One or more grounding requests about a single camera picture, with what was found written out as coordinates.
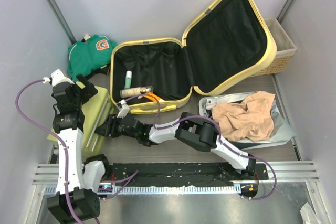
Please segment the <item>yellow-green drawer box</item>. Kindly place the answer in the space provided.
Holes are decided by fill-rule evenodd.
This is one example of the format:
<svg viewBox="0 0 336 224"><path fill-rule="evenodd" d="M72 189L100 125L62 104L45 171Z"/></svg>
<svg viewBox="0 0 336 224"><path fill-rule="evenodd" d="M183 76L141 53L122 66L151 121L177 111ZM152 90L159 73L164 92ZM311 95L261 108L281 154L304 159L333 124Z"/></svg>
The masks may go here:
<svg viewBox="0 0 336 224"><path fill-rule="evenodd" d="M73 133L76 129L82 132L79 146L83 157L99 154L104 137L95 133L95 129L104 122L112 107L107 89L97 86L95 88L98 93L84 103L79 111L60 114L57 109L52 123L52 132L55 134L61 134L64 130Z"/></svg>

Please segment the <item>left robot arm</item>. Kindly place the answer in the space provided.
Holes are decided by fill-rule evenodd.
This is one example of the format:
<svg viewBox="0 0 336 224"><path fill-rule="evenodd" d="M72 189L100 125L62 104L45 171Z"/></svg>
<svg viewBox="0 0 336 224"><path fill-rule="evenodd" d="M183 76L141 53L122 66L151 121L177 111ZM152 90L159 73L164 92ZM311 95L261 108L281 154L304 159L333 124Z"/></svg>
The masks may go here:
<svg viewBox="0 0 336 224"><path fill-rule="evenodd" d="M112 174L107 158L96 155L82 163L85 115L83 105L98 98L98 89L79 75L75 83L57 69L51 74L52 94L58 113L53 120L53 136L58 142L59 174L56 194L48 198L47 208L60 223L81 223L100 215L100 181Z"/></svg>

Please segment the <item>beige cosmetic bottle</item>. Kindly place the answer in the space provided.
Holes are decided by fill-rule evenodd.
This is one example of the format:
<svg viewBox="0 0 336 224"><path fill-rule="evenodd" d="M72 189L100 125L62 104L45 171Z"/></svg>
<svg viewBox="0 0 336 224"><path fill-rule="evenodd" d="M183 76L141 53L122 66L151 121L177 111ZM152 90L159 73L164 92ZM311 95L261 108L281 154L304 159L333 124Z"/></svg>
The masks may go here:
<svg viewBox="0 0 336 224"><path fill-rule="evenodd" d="M121 98L129 98L135 95L144 95L149 92L153 92L152 86L143 86L143 87L136 87L136 88L128 88L123 89L120 91Z"/></svg>

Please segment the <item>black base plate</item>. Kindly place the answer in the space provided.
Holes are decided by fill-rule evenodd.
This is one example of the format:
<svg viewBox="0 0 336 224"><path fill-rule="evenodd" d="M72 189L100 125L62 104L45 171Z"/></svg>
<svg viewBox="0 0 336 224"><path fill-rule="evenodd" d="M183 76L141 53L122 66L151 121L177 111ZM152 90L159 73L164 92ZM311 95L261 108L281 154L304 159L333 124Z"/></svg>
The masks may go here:
<svg viewBox="0 0 336 224"><path fill-rule="evenodd" d="M266 165L257 164L254 174L238 172L227 162L211 163L114 163L106 179L122 180L137 172L129 183L134 187L212 187L233 181L267 180Z"/></svg>

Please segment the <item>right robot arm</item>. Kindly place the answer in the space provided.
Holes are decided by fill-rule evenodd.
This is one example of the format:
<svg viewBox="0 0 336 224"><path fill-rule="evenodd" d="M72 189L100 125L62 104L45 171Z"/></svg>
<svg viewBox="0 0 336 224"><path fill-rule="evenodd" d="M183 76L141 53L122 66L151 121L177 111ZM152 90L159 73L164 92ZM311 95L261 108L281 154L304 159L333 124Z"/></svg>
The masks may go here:
<svg viewBox="0 0 336 224"><path fill-rule="evenodd" d="M145 124L128 113L124 117L110 114L95 132L104 137L121 135L151 147L166 141L179 140L200 152L212 152L226 160L242 179L256 173L256 160L226 141L215 121L205 116L183 112L180 118L165 124Z"/></svg>

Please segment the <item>wicker basket with liner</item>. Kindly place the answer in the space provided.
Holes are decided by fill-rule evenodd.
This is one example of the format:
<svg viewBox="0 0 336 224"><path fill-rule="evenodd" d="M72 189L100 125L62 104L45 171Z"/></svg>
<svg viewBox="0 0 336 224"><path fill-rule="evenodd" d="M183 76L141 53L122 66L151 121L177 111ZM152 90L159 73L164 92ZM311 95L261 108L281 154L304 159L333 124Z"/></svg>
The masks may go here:
<svg viewBox="0 0 336 224"><path fill-rule="evenodd" d="M281 73L297 51L296 45L276 18L266 18L265 23L275 40L277 52L273 62L253 77Z"/></svg>

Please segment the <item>yellow hard-shell suitcase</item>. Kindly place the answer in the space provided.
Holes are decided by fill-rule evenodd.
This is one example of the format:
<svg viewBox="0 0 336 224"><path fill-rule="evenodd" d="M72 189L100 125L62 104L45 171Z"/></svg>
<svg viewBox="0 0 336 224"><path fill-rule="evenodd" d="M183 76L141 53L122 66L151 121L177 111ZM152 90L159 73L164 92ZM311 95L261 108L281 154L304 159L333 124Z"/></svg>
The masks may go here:
<svg viewBox="0 0 336 224"><path fill-rule="evenodd" d="M111 55L110 97L121 100L127 71L132 87L152 86L164 102L133 99L133 114L152 114L186 105L193 92L223 93L267 68L277 46L254 0L214 0L172 37L126 41Z"/></svg>

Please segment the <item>beige sock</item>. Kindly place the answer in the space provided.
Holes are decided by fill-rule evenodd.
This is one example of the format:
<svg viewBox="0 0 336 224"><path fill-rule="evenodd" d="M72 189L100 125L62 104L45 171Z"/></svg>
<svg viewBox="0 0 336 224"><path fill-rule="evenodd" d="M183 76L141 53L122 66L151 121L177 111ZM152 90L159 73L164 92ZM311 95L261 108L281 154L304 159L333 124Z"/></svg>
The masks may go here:
<svg viewBox="0 0 336 224"><path fill-rule="evenodd" d="M241 103L221 103L212 108L212 118L221 129L222 136L237 142L247 138L253 142L269 139L274 123L270 114L275 95L258 91L248 95Z"/></svg>

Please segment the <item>green jersey with G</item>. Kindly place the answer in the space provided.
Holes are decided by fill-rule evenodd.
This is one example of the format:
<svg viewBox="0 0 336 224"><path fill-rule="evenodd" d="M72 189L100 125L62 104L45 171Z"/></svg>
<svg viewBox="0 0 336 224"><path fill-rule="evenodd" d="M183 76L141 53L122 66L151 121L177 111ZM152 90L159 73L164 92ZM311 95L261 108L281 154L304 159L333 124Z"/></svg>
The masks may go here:
<svg viewBox="0 0 336 224"><path fill-rule="evenodd" d="M84 77L110 64L113 49L118 44L107 36L93 35L86 42L76 42L68 48L68 74L78 81L77 75Z"/></svg>

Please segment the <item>orange tube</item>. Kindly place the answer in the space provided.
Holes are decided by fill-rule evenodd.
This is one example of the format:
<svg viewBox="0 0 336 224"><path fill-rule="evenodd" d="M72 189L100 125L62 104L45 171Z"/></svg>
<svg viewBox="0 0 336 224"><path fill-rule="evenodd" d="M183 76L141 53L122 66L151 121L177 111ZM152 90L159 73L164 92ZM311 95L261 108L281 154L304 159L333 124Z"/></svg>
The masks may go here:
<svg viewBox="0 0 336 224"><path fill-rule="evenodd" d="M158 95L152 93L152 92L147 92L144 95L146 98L148 98L151 101L159 101L159 102L164 102L164 100L162 98L160 98Z"/></svg>

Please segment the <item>aluminium rail frame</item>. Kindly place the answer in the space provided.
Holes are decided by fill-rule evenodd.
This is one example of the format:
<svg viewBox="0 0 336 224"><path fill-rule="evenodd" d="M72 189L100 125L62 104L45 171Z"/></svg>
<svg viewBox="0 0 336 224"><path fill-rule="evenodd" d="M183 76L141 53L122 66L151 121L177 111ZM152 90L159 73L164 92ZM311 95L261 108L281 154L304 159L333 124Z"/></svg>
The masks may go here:
<svg viewBox="0 0 336 224"><path fill-rule="evenodd" d="M160 149L131 143L145 163ZM189 163L202 163L197 154ZM100 223L300 223L305 203L317 204L319 177L311 161L269 162L267 180L233 181L240 194L118 195L129 184L118 183L111 198L100 200Z"/></svg>

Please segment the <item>green white tube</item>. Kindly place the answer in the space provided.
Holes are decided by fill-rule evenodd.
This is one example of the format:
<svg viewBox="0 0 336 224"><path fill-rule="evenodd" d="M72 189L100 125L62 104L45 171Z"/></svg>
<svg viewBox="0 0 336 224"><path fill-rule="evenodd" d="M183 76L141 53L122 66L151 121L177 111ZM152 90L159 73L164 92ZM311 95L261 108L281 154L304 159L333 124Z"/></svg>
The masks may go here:
<svg viewBox="0 0 336 224"><path fill-rule="evenodd" d="M131 82L132 82L132 71L127 71L125 75L124 88L125 89L131 88Z"/></svg>

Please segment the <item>white crumpled plastic bag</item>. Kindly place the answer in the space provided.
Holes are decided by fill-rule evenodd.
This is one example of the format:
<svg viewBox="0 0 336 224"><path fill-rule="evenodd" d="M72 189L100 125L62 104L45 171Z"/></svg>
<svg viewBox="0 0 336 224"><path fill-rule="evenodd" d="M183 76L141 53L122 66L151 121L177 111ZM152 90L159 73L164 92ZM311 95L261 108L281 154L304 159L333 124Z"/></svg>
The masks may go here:
<svg viewBox="0 0 336 224"><path fill-rule="evenodd" d="M309 203L305 203L300 209L303 224L321 224L321 220L315 214Z"/></svg>

